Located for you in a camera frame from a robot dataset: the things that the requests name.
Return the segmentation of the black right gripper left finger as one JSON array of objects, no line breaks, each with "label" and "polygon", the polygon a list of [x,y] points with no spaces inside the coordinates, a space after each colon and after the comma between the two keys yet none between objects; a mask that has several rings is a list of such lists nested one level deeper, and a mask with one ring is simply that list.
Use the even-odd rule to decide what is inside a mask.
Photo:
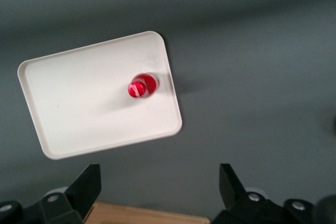
[{"label": "black right gripper left finger", "polygon": [[66,189],[48,193],[38,202],[36,223],[84,223],[100,193],[100,165],[90,164]]}]

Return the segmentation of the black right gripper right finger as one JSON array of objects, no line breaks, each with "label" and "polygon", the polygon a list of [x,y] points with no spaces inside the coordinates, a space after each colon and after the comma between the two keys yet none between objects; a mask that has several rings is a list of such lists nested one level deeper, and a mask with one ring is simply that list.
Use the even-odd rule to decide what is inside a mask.
[{"label": "black right gripper right finger", "polygon": [[284,223],[282,207],[257,192],[248,192],[230,164],[220,164],[219,191],[225,207],[219,223]]}]

